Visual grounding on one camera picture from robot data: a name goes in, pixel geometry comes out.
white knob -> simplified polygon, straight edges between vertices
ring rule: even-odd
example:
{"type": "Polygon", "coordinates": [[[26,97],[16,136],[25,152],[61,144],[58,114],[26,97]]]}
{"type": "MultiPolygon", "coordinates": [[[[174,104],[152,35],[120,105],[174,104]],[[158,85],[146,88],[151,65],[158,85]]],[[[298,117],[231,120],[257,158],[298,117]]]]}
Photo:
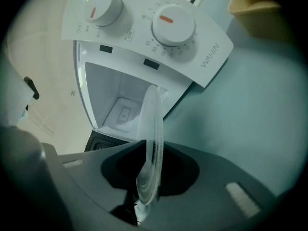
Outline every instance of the white knob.
{"type": "Polygon", "coordinates": [[[122,9],[122,0],[87,0],[85,19],[97,26],[108,26],[119,18],[122,9]]]}
{"type": "Polygon", "coordinates": [[[179,5],[164,5],[154,14],[153,35],[163,45],[182,45],[194,36],[195,30],[193,16],[179,5]]]}

blue table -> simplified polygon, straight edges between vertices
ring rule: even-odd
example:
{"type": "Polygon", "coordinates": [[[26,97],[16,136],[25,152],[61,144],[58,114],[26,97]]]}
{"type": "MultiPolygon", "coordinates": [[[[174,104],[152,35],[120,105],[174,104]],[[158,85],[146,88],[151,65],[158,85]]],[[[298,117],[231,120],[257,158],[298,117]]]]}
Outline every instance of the blue table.
{"type": "Polygon", "coordinates": [[[167,115],[165,141],[223,156],[280,195],[306,161],[308,70],[294,45],[248,36],[228,4],[199,4],[234,49],[205,89],[192,84],[167,115]]]}

brand logo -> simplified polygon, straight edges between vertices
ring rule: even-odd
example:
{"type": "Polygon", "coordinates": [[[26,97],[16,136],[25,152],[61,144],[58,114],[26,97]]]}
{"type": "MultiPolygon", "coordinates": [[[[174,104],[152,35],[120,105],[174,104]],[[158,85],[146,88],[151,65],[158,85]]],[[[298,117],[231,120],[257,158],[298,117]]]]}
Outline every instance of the brand logo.
{"type": "Polygon", "coordinates": [[[212,47],[211,51],[205,56],[204,61],[202,61],[201,67],[206,67],[207,64],[210,63],[213,56],[216,54],[217,50],[219,48],[219,45],[215,43],[215,45],[212,47]]]}

